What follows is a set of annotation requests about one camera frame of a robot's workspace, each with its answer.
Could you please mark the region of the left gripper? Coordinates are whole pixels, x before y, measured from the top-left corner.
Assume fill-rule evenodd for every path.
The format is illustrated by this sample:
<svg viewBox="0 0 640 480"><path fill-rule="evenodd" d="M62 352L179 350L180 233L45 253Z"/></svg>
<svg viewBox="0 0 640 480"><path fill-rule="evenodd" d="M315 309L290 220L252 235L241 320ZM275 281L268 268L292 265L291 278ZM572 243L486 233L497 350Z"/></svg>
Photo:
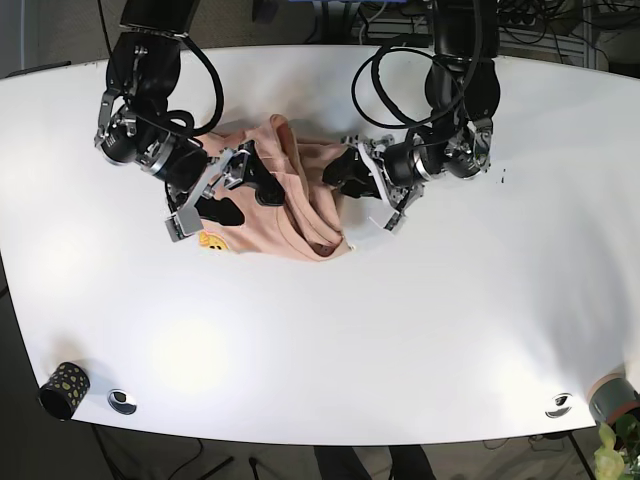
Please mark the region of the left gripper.
<svg viewBox="0 0 640 480"><path fill-rule="evenodd" d="M346 151L322 174L325 184L340 187L345 233L396 234L427 183L446 173L468 180L489 170L492 136L493 121L481 119L443 140L430 127L409 130L402 142L391 135L345 138Z"/></svg>

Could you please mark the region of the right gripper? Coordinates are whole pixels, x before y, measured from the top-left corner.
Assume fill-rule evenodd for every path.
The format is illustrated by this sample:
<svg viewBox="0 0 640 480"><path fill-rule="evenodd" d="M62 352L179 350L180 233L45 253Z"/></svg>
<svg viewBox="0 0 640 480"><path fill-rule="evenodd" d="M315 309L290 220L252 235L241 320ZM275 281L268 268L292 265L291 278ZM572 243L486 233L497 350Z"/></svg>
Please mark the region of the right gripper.
<svg viewBox="0 0 640 480"><path fill-rule="evenodd" d="M150 108L150 117L140 116L129 101L113 110L117 98L126 96L118 89L108 89L101 99L95 146L114 165L137 164L142 171L161 180L172 212L165 226L173 242L184 240L204 229L204 221L222 226L240 226L245 216L230 199L214 198L214 187L198 183L206 169L214 165L214 178L223 181L236 171L240 183L254 189L256 202L265 207L285 203L285 190L249 147L240 148L226 163L206 153L197 137L212 130L221 118L224 96L216 96L211 121L196 128L193 116L183 110L166 111L165 98L144 97L142 105Z"/></svg>

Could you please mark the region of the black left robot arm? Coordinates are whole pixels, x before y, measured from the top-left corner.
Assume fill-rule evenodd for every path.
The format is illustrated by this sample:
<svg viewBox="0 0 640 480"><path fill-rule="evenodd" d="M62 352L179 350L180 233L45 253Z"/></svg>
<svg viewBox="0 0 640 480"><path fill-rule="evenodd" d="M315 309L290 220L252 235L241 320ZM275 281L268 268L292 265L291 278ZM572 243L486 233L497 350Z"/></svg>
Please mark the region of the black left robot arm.
<svg viewBox="0 0 640 480"><path fill-rule="evenodd" d="M436 1L432 7L433 50L409 47L402 34L383 43L360 67L368 71L374 92L394 117L392 124L368 114L363 119L387 134L378 140L346 137L346 152L323 171L323 182L352 198L379 200L369 220L397 232L408 208L427 183L449 173L472 179L489 170L501 87L496 74L499 34L494 1ZM392 53L426 57L431 66L424 95L431 108L413 119L391 99L381 80L383 59Z"/></svg>

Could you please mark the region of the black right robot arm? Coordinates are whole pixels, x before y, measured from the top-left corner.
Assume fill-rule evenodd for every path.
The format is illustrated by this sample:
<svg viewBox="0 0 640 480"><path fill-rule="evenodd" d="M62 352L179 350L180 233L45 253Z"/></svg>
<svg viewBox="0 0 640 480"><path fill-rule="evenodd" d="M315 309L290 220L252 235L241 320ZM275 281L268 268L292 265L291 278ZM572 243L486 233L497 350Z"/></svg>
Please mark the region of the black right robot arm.
<svg viewBox="0 0 640 480"><path fill-rule="evenodd" d="M245 215L220 189L253 189L261 206L280 207L285 190L248 141L219 153L205 151L200 138L221 120L224 92L220 76L189 36L195 1L129 1L120 25L123 33L108 44L106 87L101 98L95 147L114 165L136 164L164 185L170 215L165 222L173 241L203 230L206 220L240 226ZM215 99L211 118L195 123L168 99L181 73L187 48L208 72Z"/></svg>

